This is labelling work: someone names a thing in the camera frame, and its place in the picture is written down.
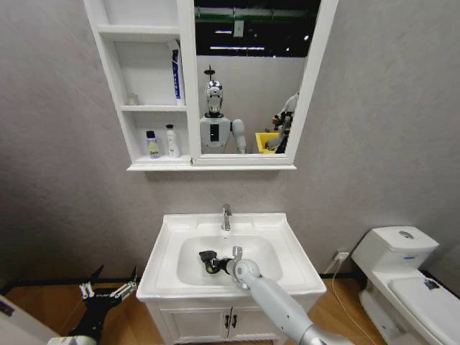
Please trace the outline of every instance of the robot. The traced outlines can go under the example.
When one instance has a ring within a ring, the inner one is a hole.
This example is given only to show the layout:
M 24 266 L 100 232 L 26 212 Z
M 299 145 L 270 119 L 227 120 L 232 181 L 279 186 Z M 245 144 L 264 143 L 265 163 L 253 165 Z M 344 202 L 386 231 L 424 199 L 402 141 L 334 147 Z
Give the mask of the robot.
M 275 131 L 279 131 L 280 134 L 276 138 L 267 140 L 265 143 L 266 149 L 276 150 L 275 153 L 285 153 L 290 125 L 293 122 L 298 99 L 299 93 L 297 92 L 286 101 L 285 106 L 283 106 L 280 113 L 273 117 L 272 123 L 275 125 Z
M 199 253 L 209 274 L 224 270 L 243 289 L 248 289 L 274 325 L 300 345 L 352 345 L 348 339 L 316 327 L 298 304 L 275 281 L 263 277 L 257 263 L 242 259 L 243 249 L 233 247 L 234 258 L 217 259 L 211 250 Z
M 103 268 L 104 265 L 100 266 L 90 276 L 88 282 L 79 285 L 86 312 L 78 326 L 70 331 L 68 336 L 50 339 L 47 345 L 97 345 L 109 310 L 121 304 L 137 289 L 136 266 L 129 282 L 120 288 L 103 287 L 93 290 L 92 283 L 97 280 Z
M 209 82 L 206 85 L 206 100 L 208 113 L 200 120 L 201 152 L 205 154 L 224 153 L 230 133 L 233 134 L 238 153 L 246 153 L 246 137 L 244 136 L 244 124 L 240 119 L 230 121 L 221 112 L 224 91 L 217 80 L 212 80 L 216 71 L 209 69 L 205 71 L 209 75 Z

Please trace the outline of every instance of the yellow bin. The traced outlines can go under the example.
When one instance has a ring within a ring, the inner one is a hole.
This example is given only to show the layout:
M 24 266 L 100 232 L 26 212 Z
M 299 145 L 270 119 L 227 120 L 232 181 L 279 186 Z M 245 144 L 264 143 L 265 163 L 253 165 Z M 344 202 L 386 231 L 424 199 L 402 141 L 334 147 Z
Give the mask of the yellow bin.
M 267 133 L 267 132 L 256 133 L 257 149 L 259 150 L 259 153 L 262 153 L 262 154 L 272 154 L 272 153 L 275 153 L 275 150 L 273 150 L 273 149 L 266 149 L 266 148 L 265 148 L 265 142 L 267 142 L 268 139 L 276 138 L 278 135 L 279 135 L 278 132 L 273 132 L 273 133 Z

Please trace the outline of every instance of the toilet seat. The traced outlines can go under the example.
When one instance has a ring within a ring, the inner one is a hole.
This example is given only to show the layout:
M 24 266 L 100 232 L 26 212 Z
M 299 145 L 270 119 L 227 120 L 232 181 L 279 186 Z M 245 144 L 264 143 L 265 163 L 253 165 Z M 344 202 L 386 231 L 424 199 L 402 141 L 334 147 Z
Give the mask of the toilet seat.
M 460 300 L 426 277 L 392 280 L 391 291 L 443 344 L 460 344 Z

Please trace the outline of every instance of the sink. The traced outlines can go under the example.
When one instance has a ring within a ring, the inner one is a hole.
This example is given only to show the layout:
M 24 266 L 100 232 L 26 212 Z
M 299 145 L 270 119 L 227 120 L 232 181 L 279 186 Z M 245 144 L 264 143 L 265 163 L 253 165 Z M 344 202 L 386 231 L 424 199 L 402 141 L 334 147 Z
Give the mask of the sink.
M 230 276 L 225 272 L 215 275 L 206 273 L 203 263 L 197 253 L 212 249 L 218 258 L 233 257 L 233 246 L 244 249 L 244 258 L 253 259 L 258 263 L 264 275 L 273 280 L 279 280 L 282 275 L 280 262 L 275 248 L 270 241 L 256 235 L 225 235 L 225 236 L 200 236 L 186 239 L 179 253 L 178 278 L 180 281 L 191 285 L 232 285 Z
M 236 213 L 231 230 L 221 229 L 222 215 L 165 215 L 142 276 L 137 297 L 147 302 L 163 298 L 248 296 L 223 270 L 206 273 L 199 252 L 213 250 L 219 259 L 243 249 L 265 277 L 291 295 L 321 295 L 322 280 L 303 251 L 284 213 Z

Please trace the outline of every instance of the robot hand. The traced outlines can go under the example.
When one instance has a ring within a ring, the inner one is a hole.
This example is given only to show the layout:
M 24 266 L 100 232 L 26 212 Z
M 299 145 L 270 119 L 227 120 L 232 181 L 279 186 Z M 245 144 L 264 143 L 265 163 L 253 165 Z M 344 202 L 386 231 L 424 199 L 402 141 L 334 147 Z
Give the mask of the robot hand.
M 109 310 L 119 305 L 137 289 L 137 267 L 135 267 L 129 282 L 120 288 L 103 287 L 93 290 L 92 284 L 103 268 L 103 265 L 100 266 L 90 276 L 88 282 L 79 286 L 86 312 L 78 326 L 66 337 L 50 339 L 48 345 L 96 345 L 101 338 L 102 327 Z

